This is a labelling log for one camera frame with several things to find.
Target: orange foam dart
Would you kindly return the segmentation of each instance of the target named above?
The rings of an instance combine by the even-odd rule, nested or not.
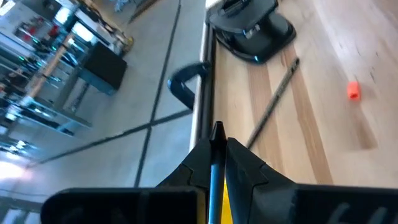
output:
[[[359,82],[350,82],[347,87],[347,95],[350,100],[361,99],[361,87]]]

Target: wooden workbench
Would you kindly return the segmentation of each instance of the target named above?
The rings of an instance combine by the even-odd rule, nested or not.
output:
[[[266,65],[216,47],[215,121],[246,144],[298,56],[253,152],[296,182],[398,187],[398,3],[283,0],[279,12],[297,38]],[[346,94],[355,80],[360,102]]]

